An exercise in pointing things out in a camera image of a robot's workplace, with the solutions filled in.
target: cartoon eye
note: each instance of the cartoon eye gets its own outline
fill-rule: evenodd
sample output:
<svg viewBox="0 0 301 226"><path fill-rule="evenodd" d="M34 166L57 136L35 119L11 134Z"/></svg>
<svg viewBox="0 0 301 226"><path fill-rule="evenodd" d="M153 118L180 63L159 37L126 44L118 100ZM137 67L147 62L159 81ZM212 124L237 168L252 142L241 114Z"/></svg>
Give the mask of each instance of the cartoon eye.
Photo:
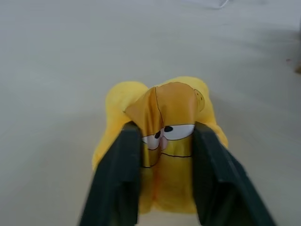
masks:
<svg viewBox="0 0 301 226"><path fill-rule="evenodd" d="M180 140L188 137L194 130L194 124L165 126L164 136L167 140Z"/></svg>
<svg viewBox="0 0 301 226"><path fill-rule="evenodd" d="M160 139L162 137L161 131L155 135L149 135L142 138L142 141L147 144L148 149L155 150L159 147Z"/></svg>

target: white floor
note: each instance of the white floor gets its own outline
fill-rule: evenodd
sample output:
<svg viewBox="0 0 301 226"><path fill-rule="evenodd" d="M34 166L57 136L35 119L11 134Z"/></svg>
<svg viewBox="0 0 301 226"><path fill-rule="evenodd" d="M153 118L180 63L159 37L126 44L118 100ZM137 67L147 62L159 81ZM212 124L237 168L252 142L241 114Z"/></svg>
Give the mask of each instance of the white floor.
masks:
<svg viewBox="0 0 301 226"><path fill-rule="evenodd" d="M300 0L0 1L1 226L75 226L119 81L197 76L280 226L301 223ZM142 226L196 226L152 212Z"/></svg>

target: garfield plush toy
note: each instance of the garfield plush toy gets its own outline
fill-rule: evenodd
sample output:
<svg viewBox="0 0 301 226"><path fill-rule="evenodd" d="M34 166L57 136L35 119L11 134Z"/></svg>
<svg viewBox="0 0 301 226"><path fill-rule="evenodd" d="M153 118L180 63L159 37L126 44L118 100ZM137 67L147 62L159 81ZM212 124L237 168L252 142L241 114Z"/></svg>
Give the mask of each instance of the garfield plush toy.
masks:
<svg viewBox="0 0 301 226"><path fill-rule="evenodd" d="M140 128L144 143L140 213L153 206L164 211L195 213L191 181L191 135L195 122L210 127L228 147L227 138L216 124L206 84L192 77L178 77L150 89L139 82L122 82L109 91L106 114L106 131L95 150L93 168L124 124L133 121Z"/></svg>

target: stuffed animal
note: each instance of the stuffed animal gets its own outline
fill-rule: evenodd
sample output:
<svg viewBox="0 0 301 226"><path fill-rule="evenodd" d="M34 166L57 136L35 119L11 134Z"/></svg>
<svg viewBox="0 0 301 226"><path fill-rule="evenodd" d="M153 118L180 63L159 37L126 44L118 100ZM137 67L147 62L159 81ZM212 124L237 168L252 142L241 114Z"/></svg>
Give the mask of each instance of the stuffed animal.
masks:
<svg viewBox="0 0 301 226"><path fill-rule="evenodd" d="M136 81L115 85L106 97L105 133L93 155L93 169L125 123L133 121L143 136L139 212L195 213L192 196L191 139L195 122L210 127L228 147L217 125L207 85L178 77L152 88Z"/></svg>

